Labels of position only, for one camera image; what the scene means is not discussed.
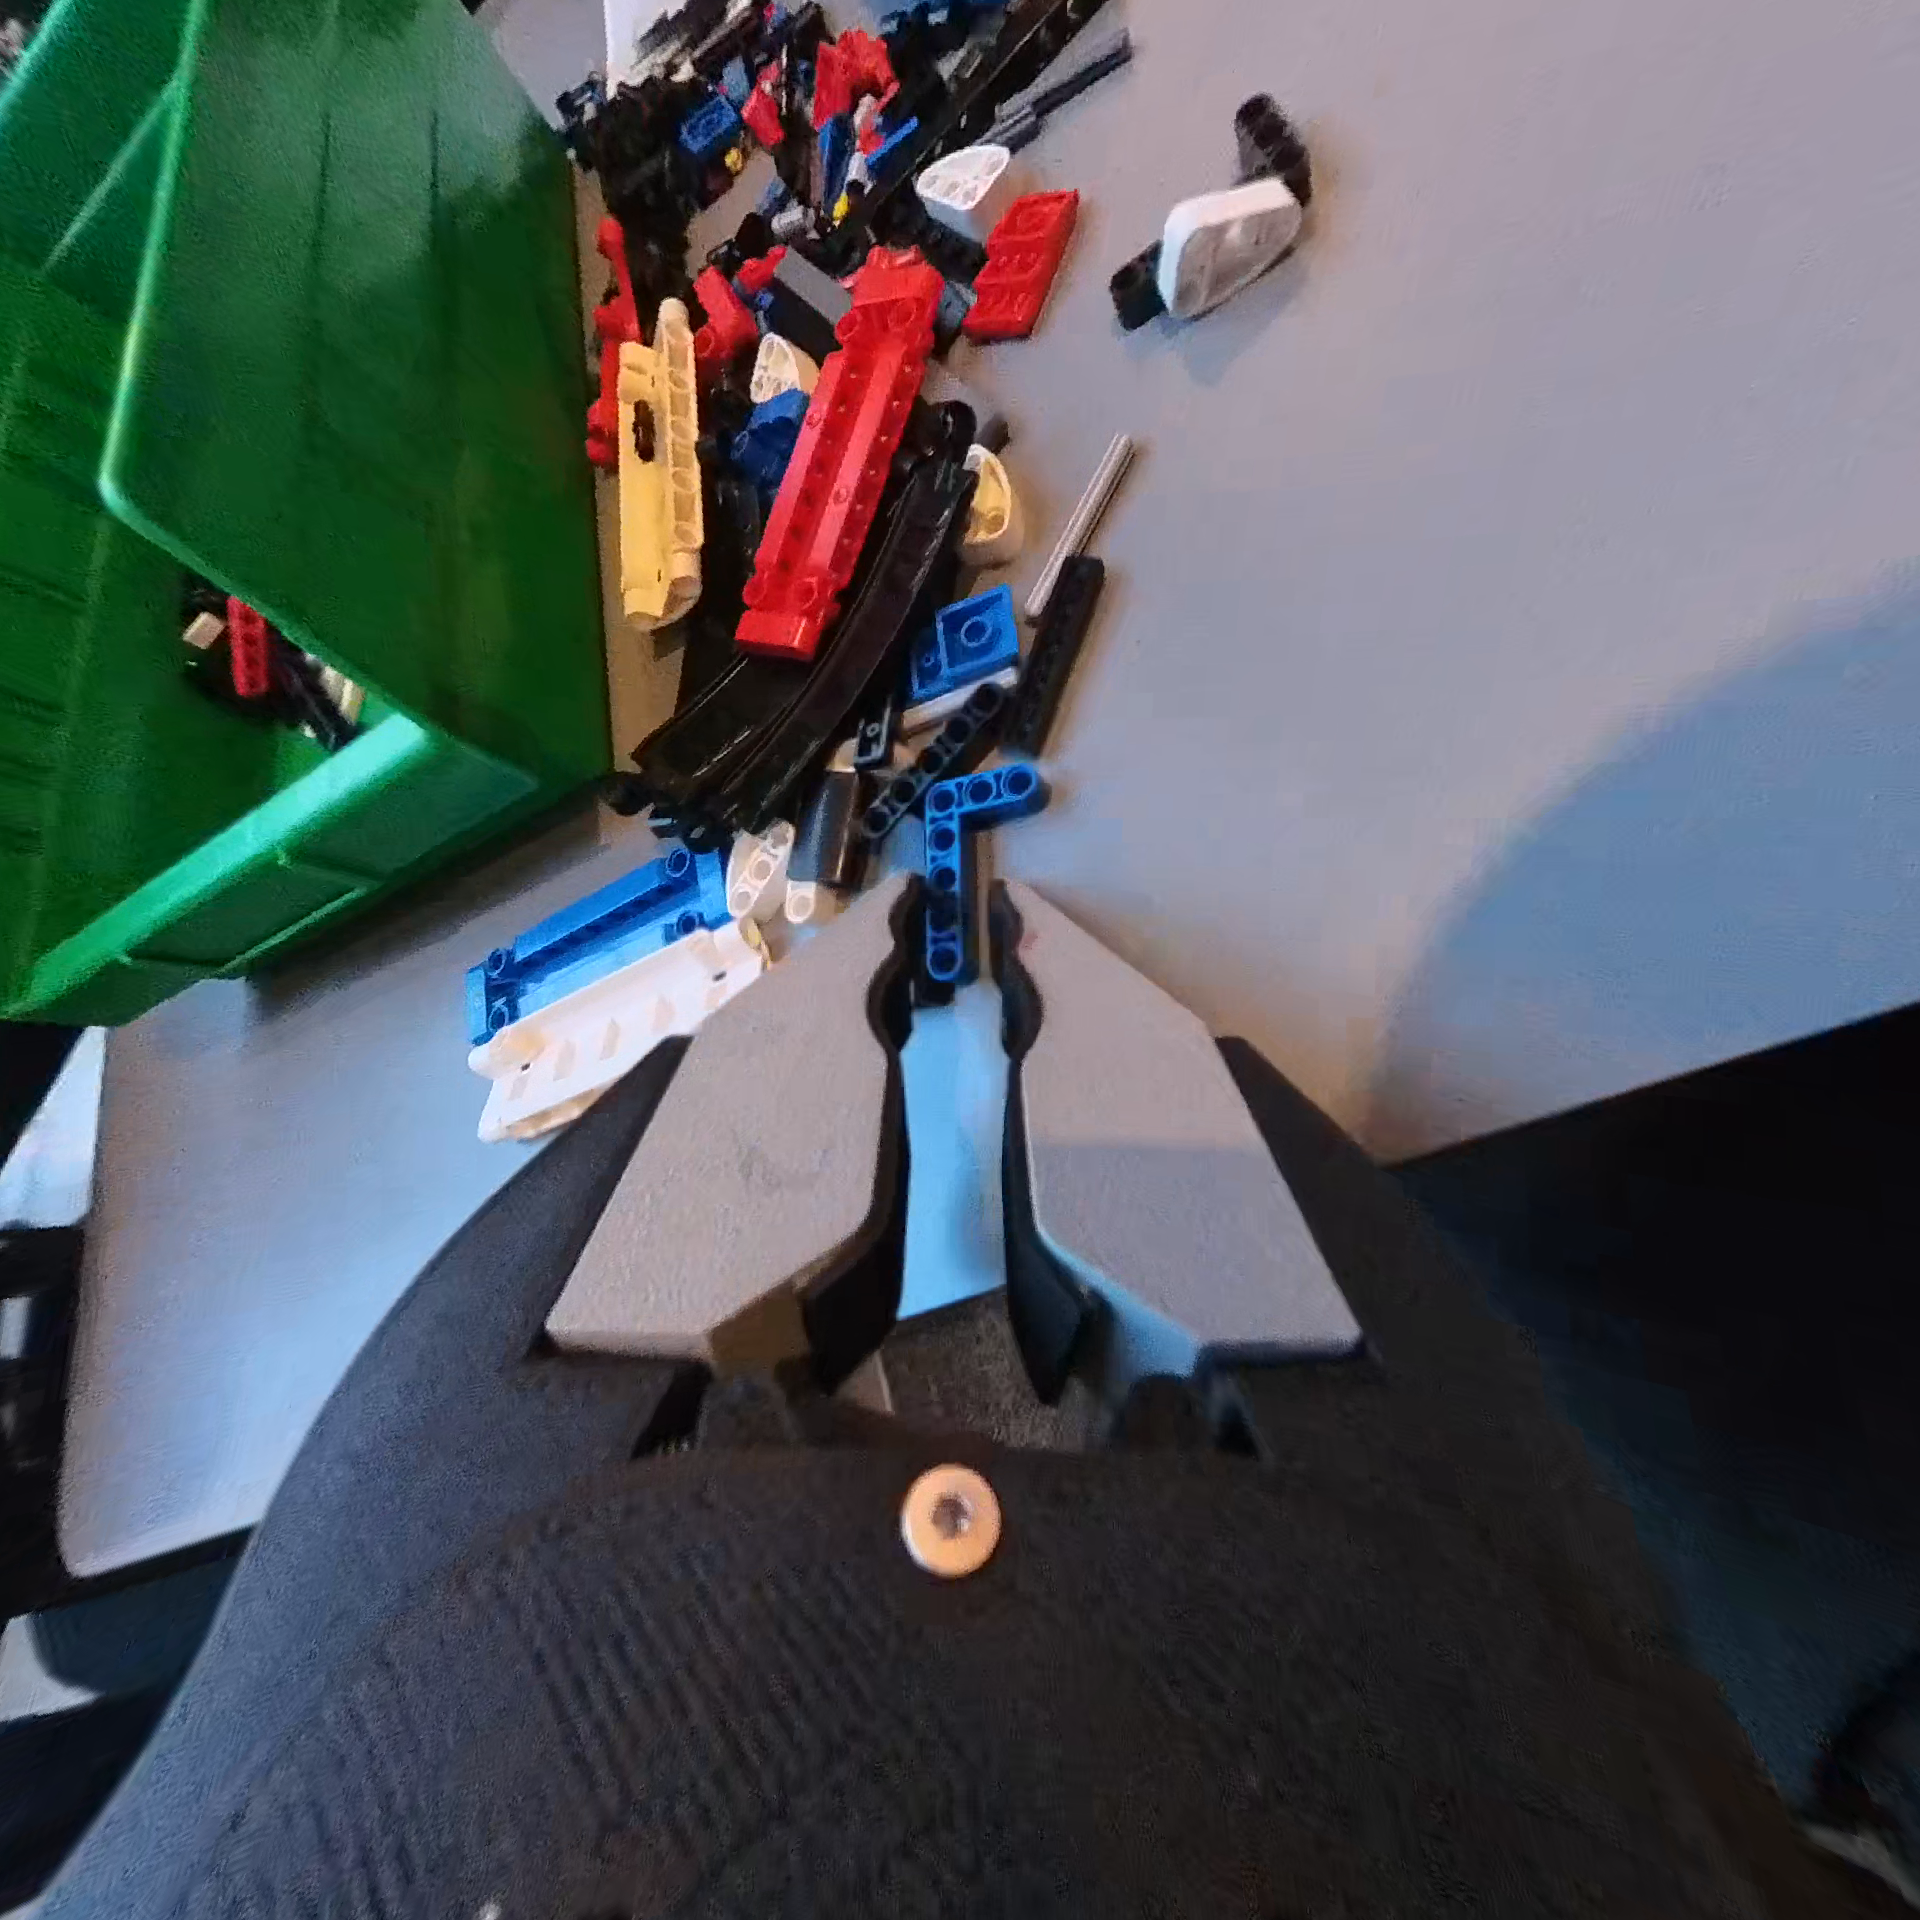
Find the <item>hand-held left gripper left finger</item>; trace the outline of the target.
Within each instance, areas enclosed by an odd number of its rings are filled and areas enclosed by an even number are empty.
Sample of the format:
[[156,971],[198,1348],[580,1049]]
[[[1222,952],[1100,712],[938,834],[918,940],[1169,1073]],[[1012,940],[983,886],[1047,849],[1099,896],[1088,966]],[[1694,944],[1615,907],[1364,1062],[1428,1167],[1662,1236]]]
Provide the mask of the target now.
[[903,1291],[903,1036],[918,879],[884,879],[716,1012],[666,1073],[546,1339],[853,1380]]

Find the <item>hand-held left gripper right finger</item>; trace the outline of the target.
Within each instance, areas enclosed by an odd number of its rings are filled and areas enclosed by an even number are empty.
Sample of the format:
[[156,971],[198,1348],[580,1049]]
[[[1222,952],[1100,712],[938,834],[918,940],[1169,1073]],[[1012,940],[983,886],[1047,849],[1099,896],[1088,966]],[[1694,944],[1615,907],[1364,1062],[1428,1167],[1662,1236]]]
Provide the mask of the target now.
[[1352,1357],[1356,1315],[1209,1028],[1029,886],[990,886],[990,977],[1006,1315],[1036,1397]]

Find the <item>blue angled beam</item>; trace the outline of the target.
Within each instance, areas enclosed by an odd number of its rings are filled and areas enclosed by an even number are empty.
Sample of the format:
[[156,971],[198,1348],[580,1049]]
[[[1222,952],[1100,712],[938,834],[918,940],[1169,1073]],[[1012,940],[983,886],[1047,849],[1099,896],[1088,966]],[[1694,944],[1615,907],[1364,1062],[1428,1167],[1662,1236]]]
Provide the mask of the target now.
[[973,940],[973,843],[1036,816],[1050,789],[1029,758],[936,782],[923,791],[923,944],[918,944],[918,1007],[955,1002],[978,971]]

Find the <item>grey axle rod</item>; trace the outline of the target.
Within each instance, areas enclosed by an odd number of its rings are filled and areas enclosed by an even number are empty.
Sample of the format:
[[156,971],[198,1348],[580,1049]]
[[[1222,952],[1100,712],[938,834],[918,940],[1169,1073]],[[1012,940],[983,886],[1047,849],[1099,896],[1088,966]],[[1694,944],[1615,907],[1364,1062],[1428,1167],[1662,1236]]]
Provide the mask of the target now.
[[1140,456],[1135,433],[1113,433],[1113,443],[1100,451],[1088,490],[1078,496],[1078,504],[1074,504],[1057,545],[1047,551],[1047,563],[1039,563],[1039,571],[1036,571],[1036,584],[1029,584],[1029,591],[1020,605],[1025,624],[1039,624],[1039,611],[1047,611],[1047,605],[1050,605],[1050,591],[1061,584],[1061,567],[1088,551],[1088,541],[1100,524],[1118,483],[1128,481],[1135,456]]

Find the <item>pile of loose bricks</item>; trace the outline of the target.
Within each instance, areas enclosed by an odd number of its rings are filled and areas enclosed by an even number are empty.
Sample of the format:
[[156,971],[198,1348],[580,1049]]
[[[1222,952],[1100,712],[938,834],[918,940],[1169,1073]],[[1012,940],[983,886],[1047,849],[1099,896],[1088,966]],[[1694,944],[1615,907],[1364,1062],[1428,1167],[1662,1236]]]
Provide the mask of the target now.
[[1036,749],[1099,563],[1020,641],[1006,417],[955,341],[1036,331],[1078,190],[1047,112],[1128,62],[1100,4],[608,4],[556,99],[595,190],[589,464],[676,712],[608,782],[657,857],[463,977],[481,1141],[529,1144],[773,977],[1006,734]]

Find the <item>small leftover brick heap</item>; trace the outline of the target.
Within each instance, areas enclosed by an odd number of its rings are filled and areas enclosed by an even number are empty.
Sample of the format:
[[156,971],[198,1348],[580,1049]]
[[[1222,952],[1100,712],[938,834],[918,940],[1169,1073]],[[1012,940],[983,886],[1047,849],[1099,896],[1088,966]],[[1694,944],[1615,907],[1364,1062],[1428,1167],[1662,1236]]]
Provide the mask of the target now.
[[294,730],[319,749],[342,749],[363,734],[363,685],[294,647],[267,611],[202,584],[183,579],[183,679],[217,712]]

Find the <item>green storage bin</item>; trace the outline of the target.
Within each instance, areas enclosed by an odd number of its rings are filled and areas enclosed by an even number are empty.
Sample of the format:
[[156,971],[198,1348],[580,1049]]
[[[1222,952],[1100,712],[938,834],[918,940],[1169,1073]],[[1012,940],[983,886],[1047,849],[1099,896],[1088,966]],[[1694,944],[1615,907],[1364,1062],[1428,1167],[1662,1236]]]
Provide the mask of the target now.
[[[52,4],[7,81],[7,1015],[132,1020],[613,768],[559,140],[461,4]],[[183,579],[363,685],[183,679]]]

